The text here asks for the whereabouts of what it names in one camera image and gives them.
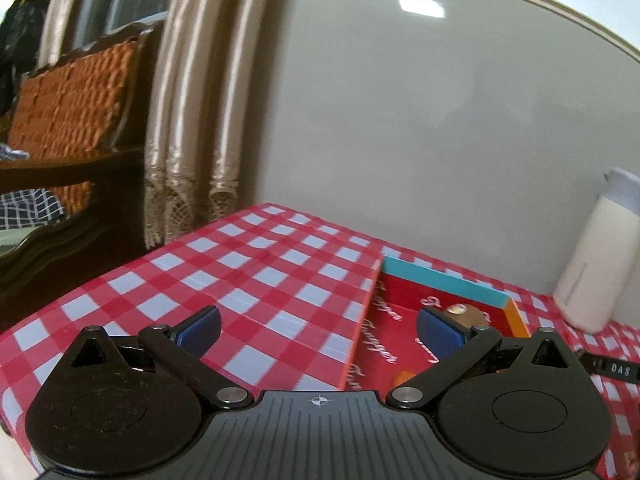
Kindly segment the brown kiwi with sticker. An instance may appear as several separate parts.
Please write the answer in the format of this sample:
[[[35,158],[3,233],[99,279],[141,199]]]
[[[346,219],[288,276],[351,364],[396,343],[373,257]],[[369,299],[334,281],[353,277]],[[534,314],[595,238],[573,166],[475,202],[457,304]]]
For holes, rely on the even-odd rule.
[[[482,310],[470,304],[452,304],[446,307],[444,313],[454,322],[466,327],[489,326],[490,318]]]

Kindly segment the orange tangerine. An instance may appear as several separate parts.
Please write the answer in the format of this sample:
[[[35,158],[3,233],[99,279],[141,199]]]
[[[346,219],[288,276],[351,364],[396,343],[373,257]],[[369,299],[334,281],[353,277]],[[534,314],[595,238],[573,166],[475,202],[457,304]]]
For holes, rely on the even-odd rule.
[[[401,370],[394,376],[390,388],[395,389],[405,382],[408,382],[408,380],[412,379],[414,376],[416,376],[416,372],[413,370]]]

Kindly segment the red cardboard box tray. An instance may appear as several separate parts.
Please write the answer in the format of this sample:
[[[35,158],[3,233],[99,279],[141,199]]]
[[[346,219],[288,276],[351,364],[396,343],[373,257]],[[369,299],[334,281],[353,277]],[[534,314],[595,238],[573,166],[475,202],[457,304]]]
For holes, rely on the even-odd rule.
[[[385,256],[375,268],[344,389],[385,394],[401,370],[419,373],[437,363],[434,353],[418,339],[416,320],[424,307],[444,312],[452,304],[470,304],[484,311],[489,326],[504,336],[530,335],[518,304],[506,292],[468,280],[456,271],[435,270],[424,260]]]

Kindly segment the cream thermos jug grey lid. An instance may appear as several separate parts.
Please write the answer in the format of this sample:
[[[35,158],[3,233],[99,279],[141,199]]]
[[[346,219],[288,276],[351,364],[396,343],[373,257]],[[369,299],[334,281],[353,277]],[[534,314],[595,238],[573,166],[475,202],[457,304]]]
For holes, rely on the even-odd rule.
[[[614,168],[605,180],[552,295],[564,320],[588,334],[608,324],[639,252],[639,177]]]

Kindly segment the red white checkered tablecloth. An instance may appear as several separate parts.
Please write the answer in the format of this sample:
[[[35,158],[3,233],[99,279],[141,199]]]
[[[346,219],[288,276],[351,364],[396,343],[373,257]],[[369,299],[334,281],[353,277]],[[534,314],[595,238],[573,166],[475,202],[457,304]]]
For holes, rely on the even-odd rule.
[[[502,290],[565,367],[513,387],[474,377],[424,408],[344,389],[376,265],[424,260]],[[201,361],[247,408],[71,408],[67,350],[82,329],[136,336],[207,307]],[[552,301],[273,204],[250,207],[95,278],[1,338],[1,419],[41,479],[634,479],[639,385],[590,375],[585,349],[639,364],[639,334],[570,328]]]

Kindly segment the black white checked cloth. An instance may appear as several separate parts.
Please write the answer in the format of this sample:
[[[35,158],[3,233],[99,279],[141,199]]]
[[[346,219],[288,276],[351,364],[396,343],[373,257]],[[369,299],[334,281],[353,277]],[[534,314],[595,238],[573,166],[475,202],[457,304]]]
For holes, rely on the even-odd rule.
[[[45,188],[4,193],[0,206],[2,231],[44,226],[65,216],[58,196]]]

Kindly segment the dark wooden wicker sofa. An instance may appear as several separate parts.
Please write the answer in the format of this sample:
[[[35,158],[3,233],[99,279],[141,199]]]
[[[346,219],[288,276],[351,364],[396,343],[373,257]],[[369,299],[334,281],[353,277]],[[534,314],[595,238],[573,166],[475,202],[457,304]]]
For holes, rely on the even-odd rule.
[[[1,328],[141,256],[146,126],[164,25],[132,23],[25,81],[1,164],[2,193],[43,190],[61,219],[1,253]]]

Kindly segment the beige satin curtain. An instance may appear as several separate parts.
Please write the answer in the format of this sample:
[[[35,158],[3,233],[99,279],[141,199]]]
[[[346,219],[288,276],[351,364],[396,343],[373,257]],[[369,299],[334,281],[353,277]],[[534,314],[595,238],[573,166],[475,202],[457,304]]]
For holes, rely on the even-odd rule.
[[[75,0],[52,0],[40,64],[67,49]],[[155,248],[220,219],[238,198],[250,75],[266,0],[170,0],[144,150],[143,232]]]

